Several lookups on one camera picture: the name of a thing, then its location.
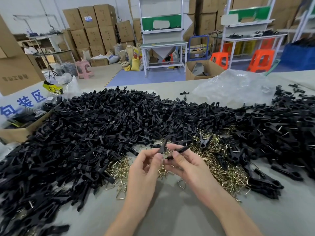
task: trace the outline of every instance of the chinese character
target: chinese character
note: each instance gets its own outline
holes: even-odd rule
[[[1,115],[5,115],[6,117],[8,117],[11,114],[15,114],[16,111],[11,105],[7,105],[5,107],[0,107],[0,113]]]
[[[32,95],[33,95],[34,99],[36,100],[36,102],[38,102],[38,103],[46,99],[44,96],[40,95],[39,89],[32,92]]]
[[[28,97],[23,96],[22,98],[19,98],[17,100],[19,105],[22,105],[24,107],[33,107],[32,101],[28,99]]]

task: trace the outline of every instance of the beige floor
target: beige floor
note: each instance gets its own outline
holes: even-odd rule
[[[84,92],[90,92],[93,90],[101,91],[121,69],[122,67],[118,63],[107,66],[92,67],[94,76],[89,79],[78,79],[79,86]]]

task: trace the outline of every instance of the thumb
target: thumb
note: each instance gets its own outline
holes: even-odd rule
[[[190,163],[184,158],[183,155],[179,154],[178,151],[173,151],[172,156],[176,163],[183,168],[184,170],[187,170],[189,167]]]
[[[152,178],[156,178],[158,171],[162,165],[162,159],[163,159],[163,155],[161,153],[156,153],[154,155],[154,157],[152,158],[151,164],[150,164],[150,169],[148,171],[147,176],[148,177],[152,177]]]

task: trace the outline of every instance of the person's dark hair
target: person's dark hair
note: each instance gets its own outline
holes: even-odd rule
[[[30,47],[27,42],[22,42],[26,47]]]

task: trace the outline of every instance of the hand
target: hand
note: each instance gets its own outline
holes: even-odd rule
[[[213,177],[206,163],[191,150],[184,151],[182,155],[179,154],[176,150],[183,146],[176,144],[167,144],[166,146],[168,149],[175,151],[172,153],[174,160],[166,159],[164,161],[165,169],[183,178],[197,198],[206,206],[212,208],[213,201],[211,196],[221,192],[223,188]]]
[[[124,208],[142,219],[152,200],[163,155],[159,149],[143,150],[130,167]]]

